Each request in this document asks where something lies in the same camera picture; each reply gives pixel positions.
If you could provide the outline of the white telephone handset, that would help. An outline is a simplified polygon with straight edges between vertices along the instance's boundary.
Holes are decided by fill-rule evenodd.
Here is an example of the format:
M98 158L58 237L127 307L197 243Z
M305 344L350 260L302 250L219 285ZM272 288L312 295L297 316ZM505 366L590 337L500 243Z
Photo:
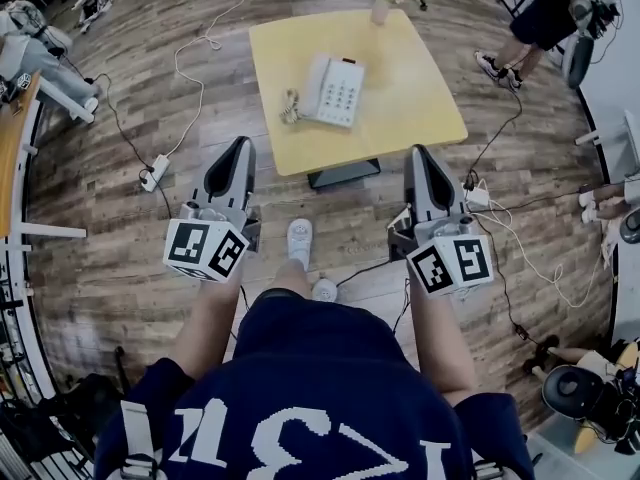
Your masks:
M310 65L305 89L299 101L299 113L303 117L317 115L323 84L331 59L328 55L316 55Z

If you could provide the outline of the person's left leg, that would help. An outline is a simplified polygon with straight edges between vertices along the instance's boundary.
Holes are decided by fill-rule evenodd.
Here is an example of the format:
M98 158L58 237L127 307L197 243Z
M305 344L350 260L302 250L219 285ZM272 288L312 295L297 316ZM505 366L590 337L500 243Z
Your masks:
M298 259L288 259L278 269L270 288L286 289L307 299L311 297L311 285L307 272Z

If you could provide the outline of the white telephone base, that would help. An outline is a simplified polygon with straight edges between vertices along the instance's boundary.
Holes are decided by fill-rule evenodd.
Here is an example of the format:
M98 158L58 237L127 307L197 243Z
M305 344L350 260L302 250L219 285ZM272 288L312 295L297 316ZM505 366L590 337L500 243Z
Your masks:
M351 129L364 82L365 69L355 62L331 58L327 70L320 105L315 117L307 120Z

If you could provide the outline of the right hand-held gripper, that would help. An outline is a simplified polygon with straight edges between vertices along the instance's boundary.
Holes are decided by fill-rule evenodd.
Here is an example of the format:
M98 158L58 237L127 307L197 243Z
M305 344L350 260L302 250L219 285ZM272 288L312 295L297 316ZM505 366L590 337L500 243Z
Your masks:
M474 232L459 178L446 161L422 145L405 157L405 208L388 226L389 259L404 260L427 296L490 283L494 271L488 240Z

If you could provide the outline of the black table base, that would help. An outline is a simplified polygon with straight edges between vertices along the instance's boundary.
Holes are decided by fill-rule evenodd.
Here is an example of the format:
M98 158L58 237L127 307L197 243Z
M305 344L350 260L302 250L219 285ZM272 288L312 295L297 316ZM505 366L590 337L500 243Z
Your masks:
M375 176L381 172L377 158L358 161L338 167L325 168L307 175L309 186L314 190L356 179Z

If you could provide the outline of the black and white bag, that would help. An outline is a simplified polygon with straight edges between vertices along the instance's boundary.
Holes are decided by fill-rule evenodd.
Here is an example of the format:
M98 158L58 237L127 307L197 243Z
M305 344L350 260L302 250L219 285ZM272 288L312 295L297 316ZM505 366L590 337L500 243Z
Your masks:
M78 0L72 7L73 10L79 10L80 16L78 27L80 33L85 34L91 24L100 16L107 13L113 5L113 0Z

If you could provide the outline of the white power adapter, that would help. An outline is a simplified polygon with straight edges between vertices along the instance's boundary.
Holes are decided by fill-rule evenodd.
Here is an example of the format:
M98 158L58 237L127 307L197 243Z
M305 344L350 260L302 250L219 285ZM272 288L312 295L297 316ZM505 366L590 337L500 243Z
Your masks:
M486 181L481 178L473 188L464 188L465 201L468 205L474 207L489 208L490 207L490 194Z

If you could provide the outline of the person's white shoe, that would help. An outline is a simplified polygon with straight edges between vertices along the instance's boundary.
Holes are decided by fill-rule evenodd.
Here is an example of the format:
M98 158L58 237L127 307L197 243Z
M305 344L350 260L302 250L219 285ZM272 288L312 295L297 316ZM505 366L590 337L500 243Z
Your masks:
M301 263L307 271L310 263L313 226L307 219L296 219L289 224L287 230L288 258Z
M334 303L337 299L337 286L327 278L319 279L312 287L312 299L319 302Z

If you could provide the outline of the person's dark shorts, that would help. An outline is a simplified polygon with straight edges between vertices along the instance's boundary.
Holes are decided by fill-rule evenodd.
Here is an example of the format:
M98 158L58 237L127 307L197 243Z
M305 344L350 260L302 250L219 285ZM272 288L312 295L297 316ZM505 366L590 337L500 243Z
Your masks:
M303 309L309 300L285 288L271 288L262 292L250 307L251 311L285 314Z

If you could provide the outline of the person's right forearm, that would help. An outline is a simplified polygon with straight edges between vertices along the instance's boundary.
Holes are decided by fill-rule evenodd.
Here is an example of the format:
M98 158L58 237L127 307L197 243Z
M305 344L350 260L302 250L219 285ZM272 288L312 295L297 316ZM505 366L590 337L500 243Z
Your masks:
M411 316L419 369L451 406L478 389L473 357L448 295L428 299L409 276Z

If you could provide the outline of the white power strip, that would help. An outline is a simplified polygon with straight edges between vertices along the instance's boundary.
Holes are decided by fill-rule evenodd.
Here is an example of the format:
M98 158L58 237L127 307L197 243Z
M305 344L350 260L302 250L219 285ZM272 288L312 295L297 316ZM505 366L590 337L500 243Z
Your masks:
M159 155L151 166L145 167L141 171L140 182L142 188L147 192L153 192L167 171L169 165L169 158L166 155Z

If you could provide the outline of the wooden desk with white frame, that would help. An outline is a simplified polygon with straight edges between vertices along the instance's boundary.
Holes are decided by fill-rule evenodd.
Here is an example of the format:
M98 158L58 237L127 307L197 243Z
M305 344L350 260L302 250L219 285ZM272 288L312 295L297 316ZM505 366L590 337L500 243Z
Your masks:
M28 222L23 216L23 185L27 161L36 156L33 132L41 107L39 97L46 95L55 103L92 123L94 115L52 85L40 73L10 103L0 101L0 244L4 239L20 241L24 235L53 238L85 238L83 228Z

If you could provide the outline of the black office chair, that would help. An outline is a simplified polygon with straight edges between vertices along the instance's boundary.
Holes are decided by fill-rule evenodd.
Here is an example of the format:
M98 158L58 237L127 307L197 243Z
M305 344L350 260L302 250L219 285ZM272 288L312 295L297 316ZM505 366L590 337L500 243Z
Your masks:
M604 380L578 366L558 366L543 382L542 399L556 413L593 430L605 443L625 440L638 421L637 397L622 372Z

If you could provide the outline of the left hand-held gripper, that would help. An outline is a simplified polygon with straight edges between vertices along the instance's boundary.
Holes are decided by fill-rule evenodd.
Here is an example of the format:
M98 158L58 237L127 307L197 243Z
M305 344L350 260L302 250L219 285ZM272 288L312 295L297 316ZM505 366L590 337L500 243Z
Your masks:
M261 218L248 208L254 193L256 151L238 136L204 175L177 218L170 220L163 263L201 281L226 283L243 257L258 251ZM232 182L229 194L225 194Z

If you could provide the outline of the grey chair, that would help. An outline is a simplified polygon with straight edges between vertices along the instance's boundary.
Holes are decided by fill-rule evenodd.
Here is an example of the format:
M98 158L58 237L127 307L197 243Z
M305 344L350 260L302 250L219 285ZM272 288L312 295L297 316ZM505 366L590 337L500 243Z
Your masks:
M569 12L576 32L565 48L562 74L568 87L576 89L588 71L599 33L597 0L571 0Z

